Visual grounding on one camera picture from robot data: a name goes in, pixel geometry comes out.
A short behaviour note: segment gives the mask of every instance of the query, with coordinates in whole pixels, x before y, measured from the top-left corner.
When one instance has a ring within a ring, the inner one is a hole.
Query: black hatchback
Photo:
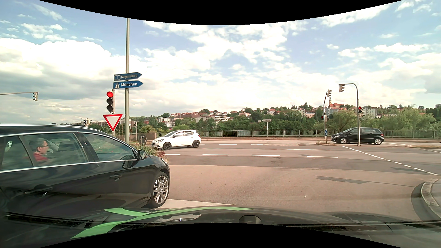
[[[378,128],[361,128],[360,143],[381,145],[385,140],[383,132]],[[358,141],[358,128],[350,128],[331,136],[331,141],[341,144]]]
[[[96,129],[0,124],[0,207],[7,214],[69,218],[118,207],[158,208],[170,168]]]

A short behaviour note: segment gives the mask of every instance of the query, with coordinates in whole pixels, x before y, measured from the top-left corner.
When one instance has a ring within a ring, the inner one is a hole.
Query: side mirror
[[[143,160],[147,156],[147,153],[143,150],[138,150],[138,159]]]

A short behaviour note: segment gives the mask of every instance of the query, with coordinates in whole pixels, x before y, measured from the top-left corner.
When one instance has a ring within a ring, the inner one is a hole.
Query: metal fence
[[[344,130],[328,130],[328,136]],[[441,139],[441,131],[397,131],[382,130],[386,138],[411,139]],[[156,137],[166,135],[166,132],[156,133]],[[202,138],[216,137],[324,137],[323,130],[228,130],[228,131],[200,131]]]

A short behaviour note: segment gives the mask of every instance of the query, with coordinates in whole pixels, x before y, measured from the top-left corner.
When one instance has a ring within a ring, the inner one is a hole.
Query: car door handle
[[[41,192],[48,192],[53,190],[53,187],[47,187],[47,188],[37,188],[37,189],[32,189],[32,190],[28,190],[25,191],[24,194],[25,195],[29,195],[29,194],[35,194],[35,193],[41,193]]]
[[[113,176],[110,176],[110,179],[118,179],[118,178],[120,178],[120,177],[122,177],[123,175],[113,175]]]

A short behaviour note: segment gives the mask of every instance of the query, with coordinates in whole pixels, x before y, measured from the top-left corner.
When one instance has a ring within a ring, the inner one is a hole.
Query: white hatchback
[[[196,130],[177,130],[172,131],[162,137],[152,141],[153,148],[162,148],[169,150],[172,147],[189,147],[198,148],[201,144],[201,136]]]

